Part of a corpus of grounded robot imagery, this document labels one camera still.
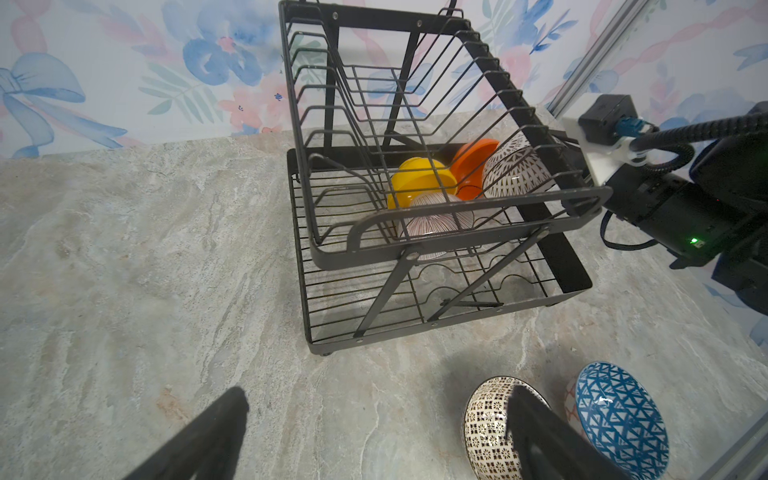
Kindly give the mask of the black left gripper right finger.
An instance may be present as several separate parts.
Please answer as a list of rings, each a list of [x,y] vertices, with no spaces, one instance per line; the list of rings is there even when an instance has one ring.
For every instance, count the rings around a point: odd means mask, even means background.
[[[522,385],[508,399],[505,437],[518,453],[524,479],[628,477]]]

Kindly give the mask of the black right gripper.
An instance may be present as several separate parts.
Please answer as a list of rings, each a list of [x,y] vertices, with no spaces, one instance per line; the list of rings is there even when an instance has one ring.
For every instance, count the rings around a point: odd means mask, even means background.
[[[738,210],[695,183],[625,165],[607,185],[613,194],[605,203],[602,229],[615,216],[651,237],[633,245],[605,239],[611,249],[639,251],[661,245],[675,257],[674,267],[700,267],[738,243]]]

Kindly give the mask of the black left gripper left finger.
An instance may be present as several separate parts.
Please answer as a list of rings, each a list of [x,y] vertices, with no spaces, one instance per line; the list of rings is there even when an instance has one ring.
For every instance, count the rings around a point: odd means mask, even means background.
[[[245,391],[234,386],[166,442],[129,479],[232,479],[247,427]]]

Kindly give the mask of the white dotted pattern bowl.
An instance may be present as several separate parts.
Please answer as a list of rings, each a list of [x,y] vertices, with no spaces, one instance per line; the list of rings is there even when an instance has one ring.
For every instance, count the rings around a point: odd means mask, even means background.
[[[512,376],[487,379],[467,402],[462,423],[463,441],[477,479],[522,479],[518,452],[506,436],[507,406],[516,386],[525,387],[549,406],[535,388]]]

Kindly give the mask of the blue triangle pattern bowl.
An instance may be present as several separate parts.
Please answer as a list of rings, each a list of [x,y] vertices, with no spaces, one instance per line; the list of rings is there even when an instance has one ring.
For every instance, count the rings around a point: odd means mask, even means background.
[[[670,447],[662,415],[647,390],[627,370],[593,362],[578,374],[567,408],[574,428],[632,479],[659,479]]]

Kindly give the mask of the white brown lattice bowl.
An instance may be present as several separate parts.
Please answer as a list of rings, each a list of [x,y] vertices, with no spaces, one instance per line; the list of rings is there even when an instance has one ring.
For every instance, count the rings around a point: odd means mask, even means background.
[[[553,184],[549,171],[522,133],[500,146],[485,162],[482,172],[482,193],[486,198],[526,195]]]

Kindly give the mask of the orange plastic bowl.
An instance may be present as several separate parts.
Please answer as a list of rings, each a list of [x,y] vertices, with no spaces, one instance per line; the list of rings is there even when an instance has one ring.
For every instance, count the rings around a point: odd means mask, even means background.
[[[474,200],[482,194],[482,178],[485,162],[496,152],[500,142],[482,138],[459,148],[450,170],[457,181],[455,195],[463,200]]]

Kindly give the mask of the pink ribbed glass bowl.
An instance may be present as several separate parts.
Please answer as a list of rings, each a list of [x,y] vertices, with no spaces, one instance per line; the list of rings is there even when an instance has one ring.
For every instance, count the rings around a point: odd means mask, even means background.
[[[412,199],[411,207],[438,205],[442,203],[461,203],[462,200],[453,194],[442,192],[423,193]],[[403,224],[398,225],[400,238],[409,235],[411,238],[423,238],[438,234],[447,234],[459,230],[469,230],[474,224],[474,212],[471,210],[456,213],[430,214],[419,217],[406,218]]]

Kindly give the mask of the yellow plastic bowl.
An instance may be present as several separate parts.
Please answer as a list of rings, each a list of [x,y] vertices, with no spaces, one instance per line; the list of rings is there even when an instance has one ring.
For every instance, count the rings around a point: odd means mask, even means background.
[[[424,157],[404,161],[391,180],[391,192],[387,195],[387,207],[408,208],[412,201],[425,193],[455,194],[457,180],[442,162]]]

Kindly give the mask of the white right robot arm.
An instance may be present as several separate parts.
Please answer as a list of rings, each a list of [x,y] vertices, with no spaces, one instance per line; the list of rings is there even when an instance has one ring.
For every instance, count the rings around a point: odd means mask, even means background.
[[[632,142],[674,154],[623,165],[606,184],[616,216],[675,258],[671,269],[716,263],[712,278],[767,311],[767,104],[747,114],[655,132]]]

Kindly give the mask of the aluminium right corner post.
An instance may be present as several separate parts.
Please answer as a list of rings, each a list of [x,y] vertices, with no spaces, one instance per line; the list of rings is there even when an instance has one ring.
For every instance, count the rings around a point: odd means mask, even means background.
[[[548,106],[554,117],[559,117],[588,89],[588,85],[605,58],[616,47],[617,43],[629,33],[630,27],[648,9],[651,1],[623,1],[617,12],[607,25],[600,31],[582,60],[576,65],[572,74],[559,88],[557,94]]]

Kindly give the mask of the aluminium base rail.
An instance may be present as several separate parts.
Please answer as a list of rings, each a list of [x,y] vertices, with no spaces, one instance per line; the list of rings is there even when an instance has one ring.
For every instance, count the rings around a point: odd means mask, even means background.
[[[767,410],[700,476],[700,480],[767,479]]]

